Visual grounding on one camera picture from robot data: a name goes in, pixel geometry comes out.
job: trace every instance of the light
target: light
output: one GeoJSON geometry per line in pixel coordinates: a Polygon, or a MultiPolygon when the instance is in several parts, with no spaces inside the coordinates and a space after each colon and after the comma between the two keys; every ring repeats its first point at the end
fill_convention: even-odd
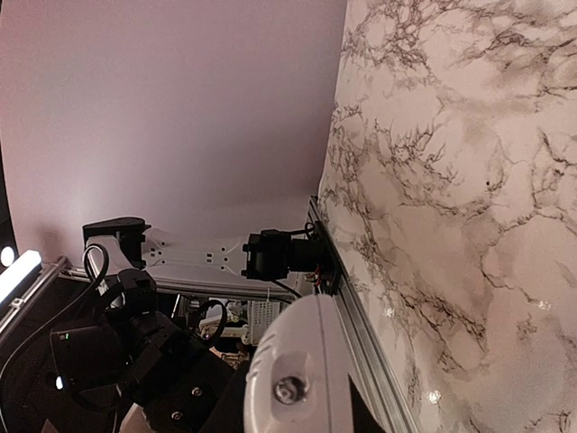
{"type": "Polygon", "coordinates": [[[441,400],[441,392],[437,390],[431,391],[426,395],[426,399],[429,400],[431,404],[437,404],[439,400],[441,400]]]}
{"type": "Polygon", "coordinates": [[[29,250],[0,274],[0,303],[4,302],[26,277],[42,263],[40,253],[29,250]]]}
{"type": "Polygon", "coordinates": [[[0,263],[5,268],[14,263],[14,250],[10,246],[6,246],[0,253],[0,263]]]}

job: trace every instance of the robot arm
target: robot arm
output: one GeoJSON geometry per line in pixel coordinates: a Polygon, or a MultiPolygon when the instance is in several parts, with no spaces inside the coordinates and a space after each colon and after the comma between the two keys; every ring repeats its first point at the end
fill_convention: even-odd
{"type": "MultiPolygon", "coordinates": [[[[264,334],[250,371],[244,363],[235,372],[201,339],[156,311],[154,279],[140,270],[159,261],[219,270],[227,263],[228,272],[247,278],[283,278],[322,264],[319,243],[294,243],[286,233],[266,231],[251,235],[248,245],[235,240],[219,245],[220,252],[206,245],[194,251],[138,218],[113,223],[119,226],[112,231],[110,221],[85,227],[87,245],[109,252],[109,278],[100,293],[114,299],[113,308],[96,321],[64,324],[51,334],[66,391],[116,383],[159,432],[382,432],[350,379],[348,348],[330,296],[290,305],[264,334]],[[246,253],[244,271],[240,252],[246,253]]],[[[97,254],[89,261],[101,269],[97,254]]],[[[139,421],[141,412],[133,408],[122,431],[134,432],[130,428],[139,421]]]]}

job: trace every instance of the screw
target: screw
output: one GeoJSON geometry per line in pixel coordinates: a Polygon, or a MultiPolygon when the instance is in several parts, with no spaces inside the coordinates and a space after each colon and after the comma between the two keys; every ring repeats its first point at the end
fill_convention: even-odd
{"type": "Polygon", "coordinates": [[[274,385],[274,396],[282,404],[290,406],[306,398],[306,385],[297,377],[284,377],[274,385]]]}

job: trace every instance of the white plastic part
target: white plastic part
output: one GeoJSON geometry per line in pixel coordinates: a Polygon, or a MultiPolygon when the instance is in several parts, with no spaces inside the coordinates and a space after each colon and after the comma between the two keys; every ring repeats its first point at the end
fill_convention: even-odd
{"type": "Polygon", "coordinates": [[[240,275],[246,265],[247,236],[188,241],[158,228],[149,228],[144,235],[142,258],[147,267],[200,266],[240,275]]]}
{"type": "Polygon", "coordinates": [[[0,303],[4,302],[28,275],[40,270],[40,253],[28,250],[0,275],[0,303]]]}
{"type": "Polygon", "coordinates": [[[280,314],[256,351],[244,396],[247,433],[351,433],[351,360],[334,300],[307,296],[280,314]],[[306,397],[285,405],[281,379],[296,377],[306,397]]]}
{"type": "Polygon", "coordinates": [[[11,246],[5,246],[0,253],[0,263],[7,268],[14,263],[14,249],[11,246]]]}
{"type": "Polygon", "coordinates": [[[267,329],[279,317],[279,313],[280,304],[278,302],[249,300],[249,345],[257,345],[262,340],[267,329]]]}

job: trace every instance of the white wall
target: white wall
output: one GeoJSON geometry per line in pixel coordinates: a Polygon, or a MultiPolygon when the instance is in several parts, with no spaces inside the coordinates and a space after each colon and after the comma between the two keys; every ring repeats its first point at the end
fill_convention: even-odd
{"type": "Polygon", "coordinates": [[[5,1],[0,126],[21,249],[78,262],[133,215],[232,236],[304,221],[344,0],[5,1]]]}

